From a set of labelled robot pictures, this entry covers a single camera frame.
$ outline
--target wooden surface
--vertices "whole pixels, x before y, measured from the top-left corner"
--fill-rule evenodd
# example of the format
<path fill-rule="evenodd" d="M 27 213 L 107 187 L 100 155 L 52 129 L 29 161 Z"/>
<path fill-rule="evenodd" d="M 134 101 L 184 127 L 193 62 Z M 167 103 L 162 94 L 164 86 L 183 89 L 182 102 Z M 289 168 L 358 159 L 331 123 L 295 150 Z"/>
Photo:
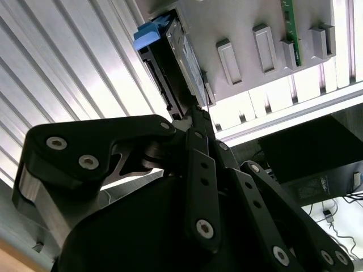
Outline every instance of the wooden surface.
<path fill-rule="evenodd" d="M 1 272 L 46 272 L 42 267 L 29 259 L 22 252 L 0 240 Z"/>

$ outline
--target white cable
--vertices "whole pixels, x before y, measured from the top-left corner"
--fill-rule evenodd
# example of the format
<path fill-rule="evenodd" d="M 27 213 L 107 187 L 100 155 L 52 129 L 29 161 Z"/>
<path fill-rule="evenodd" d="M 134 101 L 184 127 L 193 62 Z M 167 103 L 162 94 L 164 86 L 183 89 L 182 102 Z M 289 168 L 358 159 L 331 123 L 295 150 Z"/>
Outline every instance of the white cable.
<path fill-rule="evenodd" d="M 106 190 L 103 190 L 108 195 L 108 204 L 111 204 L 111 195 Z"/>

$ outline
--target gray panel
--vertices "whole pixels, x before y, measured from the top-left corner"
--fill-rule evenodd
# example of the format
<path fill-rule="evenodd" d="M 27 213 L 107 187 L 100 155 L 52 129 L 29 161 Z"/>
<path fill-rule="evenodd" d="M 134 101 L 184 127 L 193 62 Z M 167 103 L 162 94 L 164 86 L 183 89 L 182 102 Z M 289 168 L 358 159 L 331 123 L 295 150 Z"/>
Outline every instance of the gray panel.
<path fill-rule="evenodd" d="M 234 86 L 242 83 L 242 77 L 231 42 L 228 39 L 220 41 L 217 43 L 217 49 L 228 84 Z"/>
<path fill-rule="evenodd" d="M 314 43 L 314 54 L 326 60 L 335 56 L 335 28 L 331 25 L 321 25 L 311 29 Z"/>
<path fill-rule="evenodd" d="M 286 66 L 290 68 L 291 71 L 296 71 L 299 67 L 296 64 L 294 44 L 286 40 L 283 40 L 281 43 L 284 50 Z"/>
<path fill-rule="evenodd" d="M 168 1 L 136 0 L 142 13 Z M 277 66 L 285 67 L 281 40 L 286 36 L 279 0 L 196 0 L 179 1 L 189 25 L 189 37 L 202 70 L 209 74 L 209 83 L 216 92 L 216 100 L 232 97 L 243 91 L 261 86 L 293 74 L 291 69 L 281 69 L 265 76 L 259 63 L 252 29 L 258 23 L 271 27 L 275 44 Z M 314 48 L 310 28 L 316 22 L 331 24 L 330 0 L 294 1 L 298 34 L 302 43 L 304 67 L 322 63 L 313 58 Z M 231 86 L 226 79 L 216 42 L 227 37 L 233 45 L 243 83 Z"/>
<path fill-rule="evenodd" d="M 271 27 L 261 24 L 253 28 L 256 46 L 260 58 L 262 71 L 265 75 L 277 69 L 275 46 L 271 34 Z"/>

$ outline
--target corrugated metal wall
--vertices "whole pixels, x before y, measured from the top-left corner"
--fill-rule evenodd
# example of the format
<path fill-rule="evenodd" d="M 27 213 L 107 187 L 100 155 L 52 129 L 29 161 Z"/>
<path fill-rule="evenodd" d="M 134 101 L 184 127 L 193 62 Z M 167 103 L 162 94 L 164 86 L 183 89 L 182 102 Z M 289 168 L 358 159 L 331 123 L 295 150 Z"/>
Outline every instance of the corrugated metal wall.
<path fill-rule="evenodd" d="M 29 128 L 157 113 L 122 1 L 0 1 L 0 179 L 12 185 Z"/>

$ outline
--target black box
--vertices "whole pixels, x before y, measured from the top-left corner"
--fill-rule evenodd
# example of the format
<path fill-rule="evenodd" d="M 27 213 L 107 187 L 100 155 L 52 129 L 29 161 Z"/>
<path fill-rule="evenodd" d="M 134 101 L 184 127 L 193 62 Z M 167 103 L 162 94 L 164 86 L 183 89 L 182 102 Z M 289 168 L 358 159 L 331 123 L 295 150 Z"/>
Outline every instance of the black box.
<path fill-rule="evenodd" d="M 277 181 L 301 205 L 351 193 L 363 173 L 363 143 L 332 116 L 259 140 Z"/>

